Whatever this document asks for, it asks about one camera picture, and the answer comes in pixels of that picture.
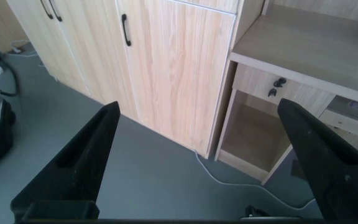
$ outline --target black cable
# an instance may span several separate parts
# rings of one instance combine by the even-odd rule
[[[13,70],[13,68],[8,64],[6,63],[4,60],[1,59],[1,62],[5,65],[5,67],[7,67],[11,73],[12,73],[12,76],[13,76],[13,79],[14,79],[14,83],[15,83],[15,92],[14,93],[7,93],[5,91],[2,91],[0,90],[0,94],[1,95],[4,95],[4,96],[10,96],[10,97],[13,97],[13,96],[17,96],[19,95],[20,93],[20,86],[19,86],[19,82],[17,80],[17,75],[16,75],[16,72]]]

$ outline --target desk drawer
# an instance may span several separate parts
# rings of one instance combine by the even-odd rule
[[[286,79],[282,87],[273,84],[280,76],[252,68],[243,64],[237,67],[233,88],[278,104],[282,98],[299,103],[311,114],[319,116],[335,97],[334,94]],[[275,96],[268,96],[271,89],[276,89]]]
[[[319,119],[334,127],[358,135],[358,103],[336,96]]]

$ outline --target drawer lock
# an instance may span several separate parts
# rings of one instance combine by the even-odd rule
[[[273,83],[274,87],[283,87],[283,84],[285,84],[287,80],[285,78],[279,78],[277,81]]]

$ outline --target wooden cabinet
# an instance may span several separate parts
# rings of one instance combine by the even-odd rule
[[[234,15],[165,0],[117,4],[139,121],[206,156]]]
[[[67,45],[50,4],[46,0],[8,0],[8,4],[48,72],[62,83],[89,95],[81,70]]]
[[[282,98],[358,148],[358,1],[269,0],[262,14],[229,56],[239,64],[216,159],[264,184],[292,150]]]
[[[118,101],[121,113],[137,120],[116,3],[112,0],[54,3],[92,98],[103,104]]]
[[[53,76],[208,157],[237,0],[188,2],[9,0]]]

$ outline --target wood grain surface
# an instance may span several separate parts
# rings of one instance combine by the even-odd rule
[[[55,15],[53,19],[49,19],[40,1],[8,0],[8,4],[49,74],[89,96],[81,70],[76,64]],[[52,13],[49,2],[44,1],[44,4],[49,13]]]
[[[121,17],[114,1],[55,1],[62,31],[92,98],[118,101],[121,113],[137,120]]]
[[[6,53],[11,48],[11,42],[13,40],[27,39],[27,36],[13,14],[11,8],[7,4],[6,0],[0,0],[0,51]],[[26,44],[17,43],[16,47]]]
[[[272,4],[358,21],[358,0],[273,0]]]
[[[289,79],[283,84],[283,87],[275,88],[273,83],[279,78],[279,76],[269,72],[252,68],[247,65],[239,65],[237,67],[233,88],[276,105],[279,104],[282,98],[292,100],[299,103],[302,107],[317,117],[320,116],[335,97],[332,93]],[[269,90],[272,88],[277,90],[276,96],[268,96]]]
[[[217,9],[220,11],[236,13],[238,0],[177,0],[181,2],[187,2],[190,4],[196,4],[211,9]]]
[[[139,120],[206,155],[234,15],[174,1],[118,1]]]
[[[358,101],[358,22],[272,5],[231,60]]]

